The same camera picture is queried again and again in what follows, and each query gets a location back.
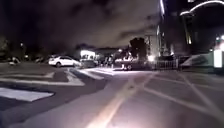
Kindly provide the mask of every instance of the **white road marking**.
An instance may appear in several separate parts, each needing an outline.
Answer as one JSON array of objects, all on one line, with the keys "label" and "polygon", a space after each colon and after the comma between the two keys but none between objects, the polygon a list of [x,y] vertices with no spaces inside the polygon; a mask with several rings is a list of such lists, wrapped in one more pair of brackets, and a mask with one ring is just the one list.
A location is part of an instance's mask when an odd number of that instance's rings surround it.
[{"label": "white road marking", "polygon": [[152,90],[152,89],[149,89],[149,88],[143,88],[144,91],[150,93],[150,94],[154,94],[158,97],[161,97],[161,98],[164,98],[164,99],[167,99],[167,100],[170,100],[170,101],[173,101],[175,103],[178,103],[180,105],[183,105],[185,107],[188,107],[188,108],[191,108],[191,109],[194,109],[194,110],[197,110],[199,112],[202,112],[204,114],[208,114],[208,115],[212,115],[208,109],[202,107],[202,106],[199,106],[199,105],[196,105],[196,104],[193,104],[191,102],[186,102],[186,101],[182,101],[182,100],[179,100],[179,99],[176,99],[174,97],[171,97],[169,95],[166,95],[166,94],[163,94],[161,92],[158,92],[158,91],[155,91],[155,90]]},{"label": "white road marking", "polygon": [[[139,86],[144,86],[145,83],[148,83],[154,74],[147,78]],[[135,94],[138,91],[138,88],[133,88],[130,90],[130,87],[135,85],[133,78],[130,78],[129,81],[124,85],[124,87],[118,91],[115,97],[100,111],[99,115],[96,116],[86,128],[106,128],[110,121],[113,119],[114,115],[117,113],[118,109],[129,97]]]},{"label": "white road marking", "polygon": [[92,73],[90,73],[90,72],[88,72],[86,70],[78,70],[78,71],[81,72],[82,74],[85,74],[88,77],[91,77],[91,78],[96,79],[96,80],[102,80],[102,79],[104,79],[103,77],[98,76],[98,75],[95,75],[95,74],[92,74]]},{"label": "white road marking", "polygon": [[34,91],[24,91],[24,90],[15,90],[8,88],[0,88],[0,96],[10,99],[22,100],[32,102],[38,99],[46,98],[52,96],[53,93],[47,92],[34,92]]},{"label": "white road marking", "polygon": [[[185,82],[182,82],[182,81],[171,80],[171,79],[162,78],[162,77],[154,77],[153,79],[187,85]],[[211,87],[211,86],[208,86],[208,85],[195,84],[195,86],[202,87],[202,88],[208,88],[208,89],[215,90],[215,91],[224,91],[224,88],[216,88],[216,87]]]},{"label": "white road marking", "polygon": [[176,72],[189,86],[190,88],[199,96],[199,98],[206,104],[206,106],[212,111],[214,117],[216,117],[221,123],[224,124],[224,113],[220,110],[211,100],[209,100],[201,91],[199,91],[194,84],[192,84],[185,76]]},{"label": "white road marking", "polygon": [[23,84],[41,84],[41,85],[55,85],[55,86],[84,86],[85,84],[80,81],[74,82],[51,82],[51,81],[39,81],[39,80],[21,80],[11,78],[0,78],[1,82],[23,83]]},{"label": "white road marking", "polygon": [[88,69],[88,70],[89,70],[89,71],[93,71],[93,72],[102,73],[102,74],[111,75],[111,76],[113,76],[113,75],[114,75],[114,73],[113,73],[113,72],[103,71],[103,70],[99,70],[99,69]]},{"label": "white road marking", "polygon": [[130,85],[130,81],[127,82],[102,111],[100,111],[99,115],[86,126],[86,128],[106,128],[121,104],[127,99],[127,91]]},{"label": "white road marking", "polygon": [[11,74],[11,75],[3,75],[3,76],[26,77],[26,78],[53,78],[54,72],[48,73],[46,75]]}]

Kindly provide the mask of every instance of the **street light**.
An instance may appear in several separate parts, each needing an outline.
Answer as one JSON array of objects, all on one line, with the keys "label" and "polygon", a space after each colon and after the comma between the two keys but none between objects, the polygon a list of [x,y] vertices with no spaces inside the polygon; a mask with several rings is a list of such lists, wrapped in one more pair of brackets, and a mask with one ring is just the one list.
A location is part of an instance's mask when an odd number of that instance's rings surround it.
[{"label": "street light", "polygon": [[221,39],[224,40],[224,35],[221,36]]},{"label": "street light", "polygon": [[118,52],[122,52],[122,51],[123,51],[122,49],[119,49],[119,50],[118,50]]}]

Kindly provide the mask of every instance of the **lane line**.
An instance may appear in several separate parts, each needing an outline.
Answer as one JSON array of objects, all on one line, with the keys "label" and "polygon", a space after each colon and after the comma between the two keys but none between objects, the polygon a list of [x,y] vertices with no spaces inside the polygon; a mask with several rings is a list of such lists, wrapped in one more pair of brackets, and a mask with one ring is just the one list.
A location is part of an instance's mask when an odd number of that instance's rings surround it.
[{"label": "lane line", "polygon": [[208,115],[212,115],[207,108],[205,107],[202,107],[202,106],[199,106],[199,105],[196,105],[194,103],[191,103],[191,102],[186,102],[186,101],[182,101],[182,100],[179,100],[179,99],[176,99],[172,96],[169,96],[169,95],[166,95],[164,93],[161,93],[161,92],[158,92],[158,91],[155,91],[153,89],[149,89],[149,88],[142,88],[144,91],[150,93],[150,94],[154,94],[160,98],[164,98],[164,99],[167,99],[167,100],[170,100],[170,101],[173,101],[177,104],[180,104],[180,105],[183,105],[185,107],[188,107],[188,108],[191,108],[191,109],[194,109],[194,110],[197,110],[199,112],[202,112],[204,114],[208,114]]},{"label": "lane line", "polygon": [[[187,85],[185,82],[182,82],[182,81],[171,80],[171,79],[166,79],[166,78],[162,78],[162,77],[155,76],[153,79]],[[215,90],[215,91],[224,91],[224,88],[216,88],[216,87],[211,87],[211,86],[203,85],[203,84],[195,84],[195,86],[202,87],[202,88],[208,88],[208,89]]]},{"label": "lane line", "polygon": [[[144,86],[145,83],[148,83],[154,74],[150,77],[147,77],[146,80],[141,83],[139,86]],[[130,78],[128,82],[124,85],[124,87],[116,93],[115,97],[105,106],[102,111],[100,111],[99,115],[96,116],[86,128],[106,128],[108,124],[111,122],[117,111],[119,110],[120,106],[131,96],[133,96],[137,91],[138,88],[136,87],[133,78]]]},{"label": "lane line", "polygon": [[131,85],[130,80],[115,95],[115,97],[100,111],[100,113],[86,126],[86,128],[106,128],[122,103],[127,98],[128,87]]},{"label": "lane line", "polygon": [[47,92],[34,92],[34,91],[0,88],[0,96],[1,97],[22,100],[22,101],[28,101],[28,102],[33,102],[35,100],[50,97],[52,95],[53,95],[53,93],[47,93]]},{"label": "lane line", "polygon": [[219,109],[211,100],[209,100],[197,87],[192,84],[185,76],[176,72],[188,85],[189,87],[199,96],[199,98],[206,104],[206,106],[212,111],[214,117],[216,117],[222,124],[224,124],[224,113]]},{"label": "lane line", "polygon": [[79,71],[80,73],[82,73],[84,75],[87,75],[90,78],[96,79],[96,80],[102,80],[102,79],[104,79],[104,77],[101,77],[101,76],[92,74],[92,73],[90,73],[88,71],[85,71],[85,70],[77,70],[77,71]]}]

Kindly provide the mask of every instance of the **light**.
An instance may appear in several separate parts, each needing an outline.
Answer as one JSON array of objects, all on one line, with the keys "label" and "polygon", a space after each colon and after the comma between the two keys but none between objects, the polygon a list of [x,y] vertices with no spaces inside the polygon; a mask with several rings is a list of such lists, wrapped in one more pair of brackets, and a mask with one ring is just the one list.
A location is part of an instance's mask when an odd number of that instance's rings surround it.
[{"label": "light", "polygon": [[159,26],[157,27],[157,32],[156,32],[157,36],[159,35]]},{"label": "light", "polygon": [[189,12],[189,11],[184,11],[184,12],[181,12],[180,13],[180,16],[183,16],[183,15],[187,15],[187,14],[190,14],[191,12]]},{"label": "light", "polygon": [[153,56],[153,55],[148,56],[148,61],[154,62],[155,61],[155,56]]},{"label": "light", "polygon": [[214,51],[214,67],[222,68],[222,50],[220,49]]},{"label": "light", "polygon": [[88,50],[82,50],[82,51],[80,52],[80,55],[81,55],[81,56],[85,56],[85,55],[88,55],[88,56],[95,56],[96,53],[95,53],[95,52],[92,52],[92,51],[88,51]]},{"label": "light", "polygon": [[221,51],[224,51],[224,43],[221,43],[221,44],[220,44],[219,49],[220,49]]},{"label": "light", "polygon": [[210,0],[210,1],[202,2],[202,3],[198,4],[198,5],[196,5],[195,7],[193,7],[193,8],[190,10],[190,12],[193,12],[193,11],[195,11],[197,8],[202,7],[202,6],[204,6],[204,5],[207,5],[207,4],[222,4],[222,5],[224,5],[224,2],[221,1],[221,0]]},{"label": "light", "polygon": [[207,4],[222,4],[222,5],[224,5],[224,2],[221,1],[221,0],[210,0],[210,1],[202,2],[202,3],[194,6],[190,11],[181,12],[180,16],[183,16],[183,15],[186,15],[186,14],[190,14],[193,11],[195,11],[196,9],[198,9],[198,8],[204,6],[204,5],[207,5]]},{"label": "light", "polygon": [[164,15],[165,14],[165,9],[164,9],[163,0],[160,0],[160,8],[161,8],[162,15]]},{"label": "light", "polygon": [[122,49],[119,49],[119,50],[118,50],[118,52],[122,52],[122,51],[123,51]]},{"label": "light", "polygon": [[192,42],[191,42],[191,37],[189,36],[189,42],[188,42],[189,44],[192,44]]}]

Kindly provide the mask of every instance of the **night sky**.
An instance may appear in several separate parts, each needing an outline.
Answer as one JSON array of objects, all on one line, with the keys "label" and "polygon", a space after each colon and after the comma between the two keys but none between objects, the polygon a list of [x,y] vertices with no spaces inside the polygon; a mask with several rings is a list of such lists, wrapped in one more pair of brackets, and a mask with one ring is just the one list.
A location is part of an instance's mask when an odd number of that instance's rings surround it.
[{"label": "night sky", "polygon": [[30,47],[127,45],[155,34],[158,0],[0,0],[0,33]]}]

